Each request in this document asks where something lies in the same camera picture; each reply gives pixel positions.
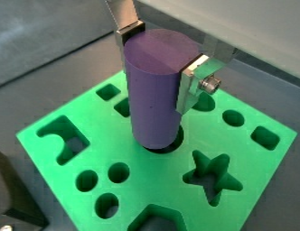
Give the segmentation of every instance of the metal bracket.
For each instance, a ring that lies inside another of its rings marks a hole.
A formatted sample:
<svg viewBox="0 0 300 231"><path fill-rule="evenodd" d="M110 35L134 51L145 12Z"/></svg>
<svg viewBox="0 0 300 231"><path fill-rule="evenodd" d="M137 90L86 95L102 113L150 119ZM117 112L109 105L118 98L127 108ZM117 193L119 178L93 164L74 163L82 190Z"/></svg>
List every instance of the metal bracket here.
<svg viewBox="0 0 300 231"><path fill-rule="evenodd" d="M236 55L236 49L212 35L204 42L205 54L198 56L181 71L181 86L177 111L184 115L198 101L201 93L214 94L221 80L214 78L218 71Z"/></svg>
<svg viewBox="0 0 300 231"><path fill-rule="evenodd" d="M106 6L114 21L117 44L119 46L122 66L125 71L123 46L126 41L145 31L145 23L138 19L133 0L106 0Z"/></svg>
<svg viewBox="0 0 300 231"><path fill-rule="evenodd" d="M189 63L181 72L181 86L177 101L177 111L184 115L198 101L201 93L214 94L221 80L213 73L224 66L224 63L201 55Z"/></svg>

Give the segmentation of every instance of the screw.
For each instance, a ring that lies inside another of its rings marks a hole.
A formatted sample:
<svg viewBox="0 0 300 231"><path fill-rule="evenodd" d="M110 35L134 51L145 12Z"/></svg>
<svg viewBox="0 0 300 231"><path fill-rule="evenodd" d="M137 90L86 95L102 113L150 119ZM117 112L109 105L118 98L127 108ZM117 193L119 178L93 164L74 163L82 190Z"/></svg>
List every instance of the screw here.
<svg viewBox="0 0 300 231"><path fill-rule="evenodd" d="M12 226L3 226L0 228L0 231L12 231L12 230L14 230Z"/></svg>
<svg viewBox="0 0 300 231"><path fill-rule="evenodd" d="M209 95L213 95L218 90L221 80L214 78L213 75L200 80L200 89L202 89Z"/></svg>

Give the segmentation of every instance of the green shape sorter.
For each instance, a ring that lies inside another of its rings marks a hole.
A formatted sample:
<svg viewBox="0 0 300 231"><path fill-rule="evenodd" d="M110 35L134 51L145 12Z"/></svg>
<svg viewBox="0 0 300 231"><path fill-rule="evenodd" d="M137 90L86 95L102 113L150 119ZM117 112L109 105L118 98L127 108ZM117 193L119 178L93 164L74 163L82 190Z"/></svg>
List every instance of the green shape sorter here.
<svg viewBox="0 0 300 231"><path fill-rule="evenodd" d="M143 230L151 217L180 231L241 229L296 132L222 90L181 127L170 153L135 142L121 72L18 133L79 230Z"/></svg>

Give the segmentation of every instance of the dark gray floor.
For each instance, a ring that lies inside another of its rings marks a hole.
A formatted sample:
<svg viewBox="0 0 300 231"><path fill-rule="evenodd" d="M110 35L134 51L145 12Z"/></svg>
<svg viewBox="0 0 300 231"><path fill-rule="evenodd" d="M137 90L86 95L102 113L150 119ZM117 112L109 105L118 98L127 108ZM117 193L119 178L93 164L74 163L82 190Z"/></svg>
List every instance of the dark gray floor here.
<svg viewBox="0 0 300 231"><path fill-rule="evenodd" d="M0 0L0 85L111 32L103 0Z"/></svg>
<svg viewBox="0 0 300 231"><path fill-rule="evenodd" d="M47 231L75 227L15 133L119 70L119 50L110 35L0 88L0 151L50 220ZM300 87L237 60L218 75L228 92L298 132L244 230L300 230Z"/></svg>

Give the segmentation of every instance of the purple cylinder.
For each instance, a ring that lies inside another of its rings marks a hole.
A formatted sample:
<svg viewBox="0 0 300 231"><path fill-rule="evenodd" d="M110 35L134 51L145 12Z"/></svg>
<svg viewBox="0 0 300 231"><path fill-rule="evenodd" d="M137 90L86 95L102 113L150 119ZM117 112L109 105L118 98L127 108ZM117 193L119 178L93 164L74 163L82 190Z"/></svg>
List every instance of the purple cylinder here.
<svg viewBox="0 0 300 231"><path fill-rule="evenodd" d="M177 137L180 71L200 54L198 46L180 32L155 29L133 36L123 53L133 135L143 147L162 149Z"/></svg>

